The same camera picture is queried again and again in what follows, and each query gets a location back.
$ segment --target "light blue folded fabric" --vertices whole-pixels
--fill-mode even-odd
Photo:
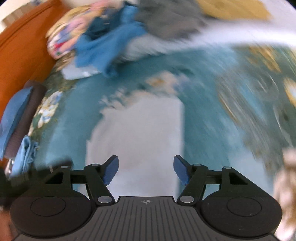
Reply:
[[[32,87],[18,91],[5,108],[0,122],[0,159],[3,158],[7,143],[26,109],[31,90]]]
[[[35,159],[37,148],[37,142],[31,141],[28,136],[24,137],[15,157],[10,177],[16,177],[29,171]]]
[[[75,61],[72,61],[66,67],[61,70],[64,79],[66,80],[76,80],[81,78],[86,78],[99,74],[100,72],[92,65],[87,67],[76,67]]]
[[[116,29],[93,41],[85,34],[80,36],[75,44],[77,67],[92,65],[106,77],[117,74],[114,60],[133,38],[146,33],[143,24],[133,20],[137,7],[127,7],[121,16],[122,25]]]

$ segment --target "clothes pile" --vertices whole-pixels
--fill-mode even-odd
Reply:
[[[67,12],[47,32],[49,54],[58,59],[65,79],[103,73],[116,76],[116,66],[128,58],[133,39],[154,36],[168,43],[188,39],[206,27],[207,19],[270,17],[259,0],[99,0]]]

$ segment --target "ribbed gray plate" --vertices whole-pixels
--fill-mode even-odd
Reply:
[[[38,241],[23,234],[16,241]],[[51,241],[235,241],[213,231],[192,207],[177,205],[172,197],[121,197],[100,207],[80,230]],[[258,241],[277,241],[266,236]]]

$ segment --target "teal bedsheet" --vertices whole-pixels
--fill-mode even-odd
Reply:
[[[65,80],[53,69],[29,133],[39,142],[35,165],[71,158],[75,169],[83,169],[100,111],[115,102],[124,107],[127,98],[144,91],[183,102],[189,163],[213,170],[233,166],[271,193],[281,150],[295,144],[296,111],[285,92],[296,79],[294,59],[284,48],[211,47],[126,63],[110,79],[98,74]],[[174,81],[163,80],[163,73]],[[261,163],[258,176],[252,170]]]

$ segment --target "orange headboard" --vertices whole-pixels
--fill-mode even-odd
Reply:
[[[0,34],[0,119],[10,98],[27,80],[43,81],[55,61],[47,53],[45,34],[69,9],[48,0]]]

